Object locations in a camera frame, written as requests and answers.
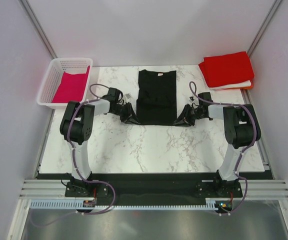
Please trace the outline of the black t shirt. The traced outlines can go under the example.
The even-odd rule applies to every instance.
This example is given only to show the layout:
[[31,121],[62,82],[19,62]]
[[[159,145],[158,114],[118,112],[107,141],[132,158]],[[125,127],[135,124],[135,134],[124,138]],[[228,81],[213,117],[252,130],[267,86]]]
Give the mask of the black t shirt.
[[136,116],[141,125],[171,126],[177,119],[177,72],[138,72]]

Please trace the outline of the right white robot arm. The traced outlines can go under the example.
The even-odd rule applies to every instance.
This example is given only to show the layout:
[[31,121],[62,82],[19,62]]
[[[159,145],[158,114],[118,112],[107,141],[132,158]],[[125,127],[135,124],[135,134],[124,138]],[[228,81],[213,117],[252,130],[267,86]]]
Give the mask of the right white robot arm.
[[227,150],[223,163],[215,173],[212,181],[197,183],[198,196],[201,198],[233,198],[244,197],[240,181],[248,180],[240,176],[240,165],[248,149],[261,138],[261,129],[254,107],[251,104],[216,103],[210,92],[197,95],[198,105],[186,104],[174,126],[194,126],[197,120],[218,119],[223,121],[224,137]]

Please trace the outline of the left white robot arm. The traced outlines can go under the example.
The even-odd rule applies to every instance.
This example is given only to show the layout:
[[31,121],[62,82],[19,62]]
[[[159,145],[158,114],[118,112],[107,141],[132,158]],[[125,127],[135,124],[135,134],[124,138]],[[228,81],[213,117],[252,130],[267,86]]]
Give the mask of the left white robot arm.
[[126,102],[122,91],[116,88],[109,87],[107,94],[98,99],[67,103],[59,127],[60,134],[70,147],[72,159],[72,172],[65,190],[66,197],[95,198],[100,185],[109,187],[107,182],[93,179],[88,160],[88,140],[93,131],[94,118],[106,114],[118,116],[125,124],[140,123],[132,104]]

